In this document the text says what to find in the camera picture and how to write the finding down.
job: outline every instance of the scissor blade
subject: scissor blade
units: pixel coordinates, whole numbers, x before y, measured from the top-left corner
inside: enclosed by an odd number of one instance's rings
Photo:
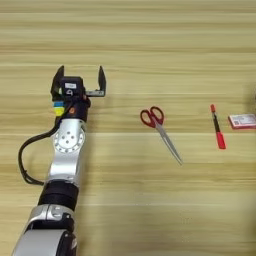
[[[180,165],[183,164],[183,161],[179,155],[179,153],[177,152],[176,148],[174,147],[173,143],[171,142],[169,136],[166,134],[165,130],[163,129],[163,127],[161,125],[157,125],[156,129],[158,130],[158,132],[160,133],[163,141],[165,142],[166,146],[168,147],[168,149],[171,151],[171,153],[173,154],[173,156],[176,158],[176,160],[179,162]]]

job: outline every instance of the silver metal part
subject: silver metal part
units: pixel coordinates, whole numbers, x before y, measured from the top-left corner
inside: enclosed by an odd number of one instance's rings
[[[67,180],[79,187],[79,174],[83,147],[85,144],[84,122],[78,119],[64,119],[54,135],[55,156],[48,179]]]
[[[22,235],[13,256],[56,256],[65,230],[28,230]]]
[[[59,221],[64,213],[68,213],[71,218],[74,218],[74,212],[65,206],[55,204],[38,205],[31,211],[27,226],[36,220]]]
[[[25,228],[24,228],[24,230],[22,232],[22,235],[21,235],[21,237],[20,237],[20,239],[19,239],[19,241],[17,243],[15,251],[18,251],[20,253],[21,252],[20,249],[23,248],[22,245],[24,243],[27,243],[27,241],[28,241],[27,239],[30,238],[30,235],[29,236],[27,235],[27,233],[30,232],[30,231],[26,232],[26,230],[27,230],[28,226],[31,223],[33,223],[35,221],[38,221],[38,220],[51,220],[51,221],[55,220],[55,221],[59,221],[59,220],[62,219],[62,215],[64,213],[68,213],[70,215],[70,218],[74,219],[74,212],[71,209],[69,209],[69,208],[67,208],[65,206],[62,206],[62,205],[43,204],[43,205],[38,205],[38,206],[34,207],[33,210],[31,211],[31,214],[29,216],[29,220],[28,220],[28,222],[27,222],[27,224],[26,224],[26,226],[25,226]],[[35,235],[37,235],[37,231],[42,231],[42,230],[31,230],[31,231],[35,232]],[[42,242],[43,242],[43,244],[48,246],[48,243],[45,243],[47,241],[43,240]],[[15,253],[13,255],[14,256],[17,256],[17,255],[22,255],[22,256],[26,255],[27,256],[27,254],[15,254]]]

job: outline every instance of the small box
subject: small box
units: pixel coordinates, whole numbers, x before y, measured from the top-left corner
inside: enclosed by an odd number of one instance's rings
[[[228,119],[233,129],[256,129],[254,114],[230,115]]]

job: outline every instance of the red scissor handle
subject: red scissor handle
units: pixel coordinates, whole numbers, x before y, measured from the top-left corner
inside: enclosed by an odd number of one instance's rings
[[[147,115],[147,117],[149,118],[149,121],[145,120],[145,118],[143,117],[143,114],[144,114],[144,116]],[[140,112],[140,119],[145,125],[155,128],[156,123],[155,123],[154,119],[157,121],[157,123],[162,125],[164,122],[164,113],[160,108],[153,106],[150,108],[149,111],[147,109],[142,110]]]

